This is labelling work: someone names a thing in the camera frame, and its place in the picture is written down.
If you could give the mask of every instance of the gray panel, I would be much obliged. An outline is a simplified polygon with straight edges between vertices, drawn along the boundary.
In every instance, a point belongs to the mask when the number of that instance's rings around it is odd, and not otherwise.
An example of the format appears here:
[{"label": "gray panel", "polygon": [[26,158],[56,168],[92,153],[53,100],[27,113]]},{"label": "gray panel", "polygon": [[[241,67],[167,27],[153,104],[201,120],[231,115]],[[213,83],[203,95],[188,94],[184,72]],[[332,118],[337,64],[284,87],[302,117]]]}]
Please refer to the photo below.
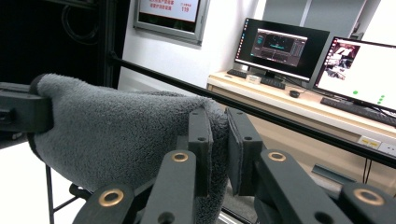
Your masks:
[{"label": "gray panel", "polygon": [[[304,27],[330,31],[328,42],[324,47],[327,49],[333,36],[349,37],[351,35],[365,2],[366,0],[313,0]],[[309,88],[313,86],[318,76],[325,54],[326,50],[323,50],[308,85]]]},{"label": "gray panel", "polygon": [[264,21],[300,25],[307,0],[267,0]]}]

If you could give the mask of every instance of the computer mouse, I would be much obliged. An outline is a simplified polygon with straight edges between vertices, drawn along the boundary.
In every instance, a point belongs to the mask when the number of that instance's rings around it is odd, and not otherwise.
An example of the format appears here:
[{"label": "computer mouse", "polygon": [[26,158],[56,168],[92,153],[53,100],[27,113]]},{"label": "computer mouse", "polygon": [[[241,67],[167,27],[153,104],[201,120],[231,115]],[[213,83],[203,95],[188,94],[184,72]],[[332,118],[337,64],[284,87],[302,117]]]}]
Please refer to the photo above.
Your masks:
[{"label": "computer mouse", "polygon": [[297,91],[290,91],[289,95],[293,98],[298,98],[300,96],[300,93]]}]

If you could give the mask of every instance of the gray cloth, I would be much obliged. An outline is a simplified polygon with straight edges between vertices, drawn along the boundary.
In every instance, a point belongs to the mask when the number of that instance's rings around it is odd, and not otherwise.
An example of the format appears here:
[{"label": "gray cloth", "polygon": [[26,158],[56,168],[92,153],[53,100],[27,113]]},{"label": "gray cloth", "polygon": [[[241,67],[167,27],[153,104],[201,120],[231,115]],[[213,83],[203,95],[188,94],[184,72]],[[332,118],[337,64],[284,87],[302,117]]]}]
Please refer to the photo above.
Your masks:
[{"label": "gray cloth", "polygon": [[218,104],[172,92],[126,92],[48,74],[32,88],[51,98],[51,130],[30,139],[40,159],[73,183],[95,191],[110,183],[134,189],[155,177],[163,155],[188,134],[189,113],[203,107],[209,117],[211,187],[199,198],[197,223],[214,223],[227,184],[228,123]]}]

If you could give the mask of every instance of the white wall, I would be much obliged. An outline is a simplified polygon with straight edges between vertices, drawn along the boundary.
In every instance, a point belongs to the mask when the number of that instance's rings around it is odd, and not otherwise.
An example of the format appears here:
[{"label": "white wall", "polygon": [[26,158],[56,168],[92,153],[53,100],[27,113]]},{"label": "white wall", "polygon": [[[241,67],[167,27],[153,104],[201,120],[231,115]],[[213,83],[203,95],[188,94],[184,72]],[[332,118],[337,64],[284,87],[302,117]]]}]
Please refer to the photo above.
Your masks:
[{"label": "white wall", "polygon": [[396,3],[394,0],[381,0],[363,40],[396,45],[395,12]]},{"label": "white wall", "polygon": [[[123,59],[206,87],[210,73],[233,67],[233,56],[245,17],[253,17],[257,0],[212,0],[201,47],[150,34],[133,28],[134,1],[131,2]],[[180,91],[128,69],[120,71],[119,90]]]}]

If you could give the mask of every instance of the black stand leg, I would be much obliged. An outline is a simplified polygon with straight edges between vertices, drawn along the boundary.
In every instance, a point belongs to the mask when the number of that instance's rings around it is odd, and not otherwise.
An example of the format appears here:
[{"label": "black stand leg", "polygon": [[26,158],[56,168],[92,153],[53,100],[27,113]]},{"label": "black stand leg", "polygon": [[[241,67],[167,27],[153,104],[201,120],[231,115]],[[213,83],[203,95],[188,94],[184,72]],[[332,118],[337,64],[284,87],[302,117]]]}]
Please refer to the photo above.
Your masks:
[{"label": "black stand leg", "polygon": [[50,175],[50,167],[46,165],[46,176],[47,176],[47,194],[49,198],[49,224],[54,224],[54,210],[53,210],[53,198],[52,198],[52,178]]}]

